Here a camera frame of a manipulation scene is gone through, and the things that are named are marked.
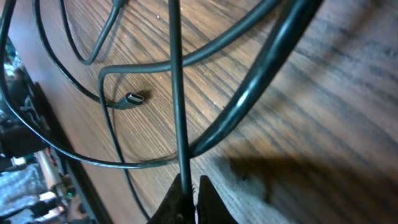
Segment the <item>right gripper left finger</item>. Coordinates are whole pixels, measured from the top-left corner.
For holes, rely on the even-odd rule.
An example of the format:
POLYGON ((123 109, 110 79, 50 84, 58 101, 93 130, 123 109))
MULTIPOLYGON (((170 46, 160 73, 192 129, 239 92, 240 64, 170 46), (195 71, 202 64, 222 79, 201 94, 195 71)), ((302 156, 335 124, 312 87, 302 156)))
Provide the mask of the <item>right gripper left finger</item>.
POLYGON ((183 224, 182 186, 177 174, 157 211, 147 224, 183 224))

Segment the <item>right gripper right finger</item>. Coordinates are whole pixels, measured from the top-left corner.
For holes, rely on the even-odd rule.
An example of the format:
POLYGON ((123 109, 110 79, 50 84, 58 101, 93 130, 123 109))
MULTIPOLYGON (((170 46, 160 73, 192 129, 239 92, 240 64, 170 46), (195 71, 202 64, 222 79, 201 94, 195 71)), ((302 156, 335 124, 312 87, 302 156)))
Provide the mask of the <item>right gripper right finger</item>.
POLYGON ((199 224, 237 224, 206 175, 200 177, 197 212, 199 224))

